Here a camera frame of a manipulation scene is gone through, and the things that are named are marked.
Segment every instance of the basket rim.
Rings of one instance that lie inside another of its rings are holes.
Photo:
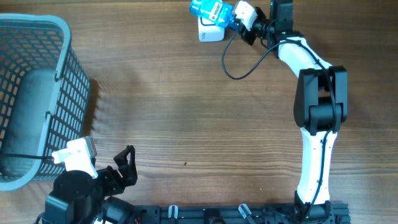
[[[68,51],[70,48],[70,44],[72,42],[72,32],[70,30],[69,25],[65,22],[62,18],[58,16],[36,16],[30,14],[13,14],[13,13],[4,13],[0,14],[0,21],[1,20],[8,20],[8,21],[29,21],[29,22],[51,22],[59,28],[61,28],[63,32],[63,45],[62,50],[60,51],[59,60],[56,67],[56,82],[57,80],[62,79],[62,72],[66,64],[66,57],[68,55]],[[49,130],[52,122],[52,113],[47,113],[45,116],[45,122],[43,123],[42,133],[40,135],[40,142],[38,145],[37,155],[43,156],[45,147],[47,145],[47,139],[49,137]],[[23,175],[22,177],[12,180],[5,183],[0,183],[0,190],[1,191],[10,191],[16,190],[21,188],[22,186],[28,184],[38,173],[40,166],[42,164],[42,160],[36,159],[30,168],[30,170]]]

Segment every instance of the bottle label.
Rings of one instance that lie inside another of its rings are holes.
[[[220,15],[221,8],[223,7],[223,4],[220,2],[216,2],[213,6],[213,9],[210,12],[210,17],[209,20],[216,22],[218,19],[218,16]]]

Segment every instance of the wooden tabletop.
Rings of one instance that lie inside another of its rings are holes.
[[[250,1],[269,13],[269,1]],[[53,14],[91,78],[84,135],[97,168],[137,150],[137,185],[119,197],[134,205],[258,205],[293,202],[302,137],[293,118],[297,78],[267,57],[246,79],[221,68],[226,40],[201,43],[189,1],[8,5],[0,12]],[[398,220],[398,14],[394,1],[301,0],[295,29],[348,71],[348,119],[333,148],[332,202],[353,223]],[[264,49],[233,41],[226,66],[246,73]],[[0,192],[0,223],[32,223],[52,182]]]

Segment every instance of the basket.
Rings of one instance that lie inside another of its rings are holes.
[[[51,156],[79,138],[90,83],[55,16],[0,14],[0,155]],[[51,159],[0,156],[0,190],[53,180]]]

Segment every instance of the plastic bottle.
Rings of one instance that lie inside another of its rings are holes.
[[[233,7],[221,0],[192,0],[189,11],[199,17],[214,22],[216,26],[225,28],[233,18]]]

